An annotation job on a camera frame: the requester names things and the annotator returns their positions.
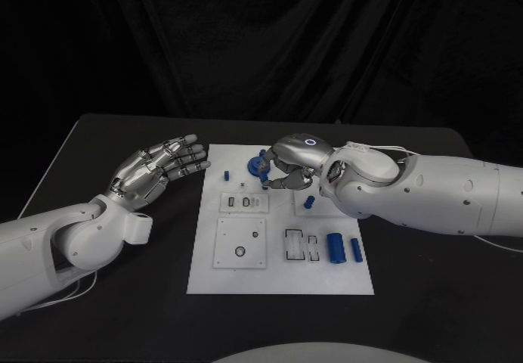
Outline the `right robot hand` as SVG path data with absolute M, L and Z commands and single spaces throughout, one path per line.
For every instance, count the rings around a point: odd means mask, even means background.
M 331 144 L 306 133 L 284 136 L 263 156 L 258 171 L 266 172 L 271 163 L 284 172 L 286 177 L 266 180 L 264 188 L 303 190 L 313 184 L 313 178 L 322 176 L 325 164 L 335 152 Z

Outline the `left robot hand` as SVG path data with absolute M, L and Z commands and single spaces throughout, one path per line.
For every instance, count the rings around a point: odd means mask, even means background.
M 166 191 L 168 184 L 204 171 L 204 145 L 195 134 L 173 138 L 139 150 L 123 162 L 113 176 L 106 196 L 129 211 L 149 206 Z

